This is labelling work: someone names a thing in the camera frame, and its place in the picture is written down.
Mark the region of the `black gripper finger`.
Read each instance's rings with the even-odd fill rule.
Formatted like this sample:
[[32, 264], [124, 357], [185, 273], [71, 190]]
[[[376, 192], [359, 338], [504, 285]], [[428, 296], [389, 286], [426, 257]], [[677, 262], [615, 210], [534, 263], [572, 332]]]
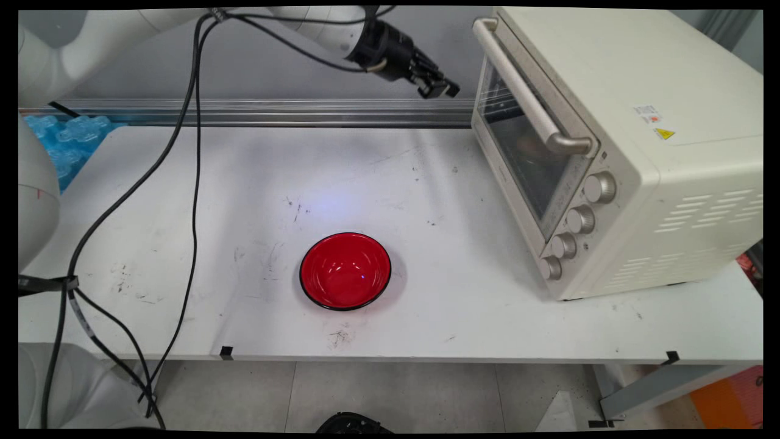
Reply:
[[438, 98], [450, 88], [450, 83], [439, 71], [427, 68], [411, 68], [408, 81], [417, 87], [418, 94], [424, 98]]
[[446, 78], [426, 55], [414, 56], [414, 83], [421, 97], [457, 97], [460, 92], [460, 86]]

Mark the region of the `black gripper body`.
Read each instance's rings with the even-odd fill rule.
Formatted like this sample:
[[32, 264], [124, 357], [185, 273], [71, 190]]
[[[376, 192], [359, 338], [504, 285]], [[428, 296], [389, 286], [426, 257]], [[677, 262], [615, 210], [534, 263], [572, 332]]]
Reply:
[[398, 79], [414, 82], [431, 72], [420, 55], [411, 37], [383, 20], [369, 20], [363, 23], [349, 61], [388, 82]]

